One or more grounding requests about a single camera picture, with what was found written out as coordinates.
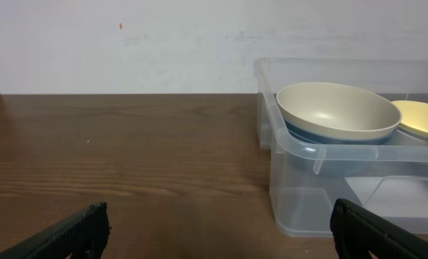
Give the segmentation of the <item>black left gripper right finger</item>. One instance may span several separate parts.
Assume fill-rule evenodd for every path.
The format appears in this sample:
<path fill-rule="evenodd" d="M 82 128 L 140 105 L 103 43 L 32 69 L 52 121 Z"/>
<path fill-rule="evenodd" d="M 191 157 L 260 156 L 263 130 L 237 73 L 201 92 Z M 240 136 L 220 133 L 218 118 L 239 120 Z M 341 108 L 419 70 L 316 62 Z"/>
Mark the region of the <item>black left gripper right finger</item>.
<path fill-rule="evenodd" d="M 428 259 L 427 241 L 347 199 L 336 200 L 330 229 L 343 259 Z"/>

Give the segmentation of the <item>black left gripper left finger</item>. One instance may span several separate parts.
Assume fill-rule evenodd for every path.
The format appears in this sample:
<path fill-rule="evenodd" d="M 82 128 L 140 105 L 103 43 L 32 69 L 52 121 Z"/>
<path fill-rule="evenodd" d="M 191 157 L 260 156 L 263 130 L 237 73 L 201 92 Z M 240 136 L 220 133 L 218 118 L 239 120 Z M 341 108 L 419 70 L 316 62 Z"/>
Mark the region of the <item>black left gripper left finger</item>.
<path fill-rule="evenodd" d="M 109 235 L 107 203 L 99 202 L 0 252 L 0 259 L 100 259 Z"/>

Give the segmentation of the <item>dark blue bowl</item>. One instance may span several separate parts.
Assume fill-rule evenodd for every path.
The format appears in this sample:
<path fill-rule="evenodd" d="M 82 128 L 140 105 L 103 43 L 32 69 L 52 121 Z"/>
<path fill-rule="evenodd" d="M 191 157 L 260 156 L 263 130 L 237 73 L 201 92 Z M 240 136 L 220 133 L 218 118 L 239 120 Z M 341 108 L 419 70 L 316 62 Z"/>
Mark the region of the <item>dark blue bowl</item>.
<path fill-rule="evenodd" d="M 336 137 L 327 137 L 324 135 L 314 134 L 307 132 L 304 129 L 298 128 L 297 126 L 284 121 L 288 132 L 295 138 L 304 142 L 310 142 L 314 144 L 325 144 L 325 145 L 384 145 L 396 135 L 397 130 L 395 129 L 392 133 L 385 137 L 370 140 L 348 140 Z"/>

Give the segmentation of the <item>large cream bowl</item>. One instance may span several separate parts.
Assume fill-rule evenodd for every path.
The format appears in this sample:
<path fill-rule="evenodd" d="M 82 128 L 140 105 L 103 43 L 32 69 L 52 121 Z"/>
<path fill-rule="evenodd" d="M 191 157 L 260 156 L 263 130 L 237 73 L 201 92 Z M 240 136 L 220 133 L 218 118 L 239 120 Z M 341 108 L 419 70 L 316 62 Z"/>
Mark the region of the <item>large cream bowl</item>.
<path fill-rule="evenodd" d="M 401 112 L 373 92 L 336 83 L 306 82 L 283 87 L 276 101 L 284 121 L 327 137 L 370 140 L 397 130 Z"/>

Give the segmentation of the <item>small yellow bowl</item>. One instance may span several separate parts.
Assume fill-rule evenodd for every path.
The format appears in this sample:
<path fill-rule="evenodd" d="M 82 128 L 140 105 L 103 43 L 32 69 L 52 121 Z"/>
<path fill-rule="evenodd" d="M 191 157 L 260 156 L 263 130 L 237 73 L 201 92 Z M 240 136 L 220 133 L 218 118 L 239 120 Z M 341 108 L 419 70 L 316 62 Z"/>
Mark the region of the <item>small yellow bowl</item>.
<path fill-rule="evenodd" d="M 401 112 L 399 129 L 415 138 L 428 142 L 428 103 L 420 101 L 393 101 Z"/>

